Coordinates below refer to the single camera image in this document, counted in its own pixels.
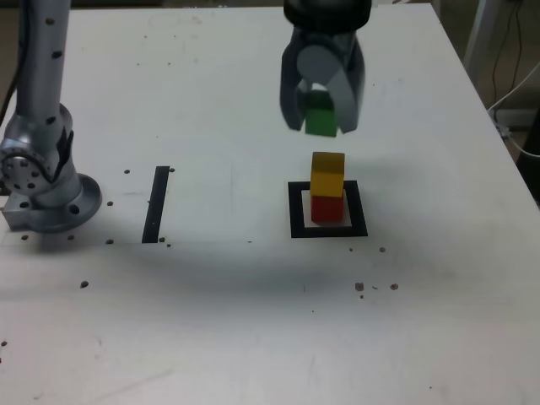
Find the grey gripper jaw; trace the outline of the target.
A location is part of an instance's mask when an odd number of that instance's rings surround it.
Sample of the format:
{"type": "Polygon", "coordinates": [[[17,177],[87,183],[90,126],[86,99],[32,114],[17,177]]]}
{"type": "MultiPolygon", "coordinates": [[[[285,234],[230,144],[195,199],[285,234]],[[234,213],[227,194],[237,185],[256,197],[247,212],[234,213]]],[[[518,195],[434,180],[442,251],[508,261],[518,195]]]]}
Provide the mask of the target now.
{"type": "Polygon", "coordinates": [[[342,60],[322,46],[302,48],[297,58],[302,77],[305,132],[336,135],[358,126],[365,82],[365,62],[358,43],[357,67],[345,67],[342,60]]]}
{"type": "Polygon", "coordinates": [[[302,77],[297,68],[297,58],[303,45],[300,30],[293,29],[290,42],[282,55],[279,103],[283,118],[292,130],[300,130],[305,119],[302,96],[300,95],[302,77]]]}

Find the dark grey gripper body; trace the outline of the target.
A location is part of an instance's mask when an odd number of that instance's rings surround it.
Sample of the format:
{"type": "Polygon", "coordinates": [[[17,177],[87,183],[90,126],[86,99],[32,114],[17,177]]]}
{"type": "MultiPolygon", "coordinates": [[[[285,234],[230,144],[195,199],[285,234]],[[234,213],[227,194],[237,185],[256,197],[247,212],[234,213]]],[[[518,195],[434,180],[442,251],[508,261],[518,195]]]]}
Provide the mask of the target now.
{"type": "Polygon", "coordinates": [[[355,32],[330,35],[294,28],[293,40],[298,41],[302,48],[322,46],[328,49],[342,60],[346,68],[356,68],[358,65],[358,39],[355,32]]]}

